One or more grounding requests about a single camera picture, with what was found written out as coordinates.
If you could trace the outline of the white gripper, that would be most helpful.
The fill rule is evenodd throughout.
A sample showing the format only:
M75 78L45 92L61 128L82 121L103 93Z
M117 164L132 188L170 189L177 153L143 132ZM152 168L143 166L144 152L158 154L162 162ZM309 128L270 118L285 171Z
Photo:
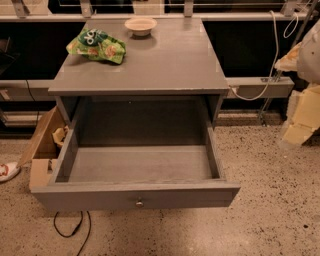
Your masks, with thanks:
M280 132L282 147L299 147L320 128L320 20L301 44L295 45L276 62L275 68L285 72L297 70L298 76L310 83L302 92L292 91L287 120Z

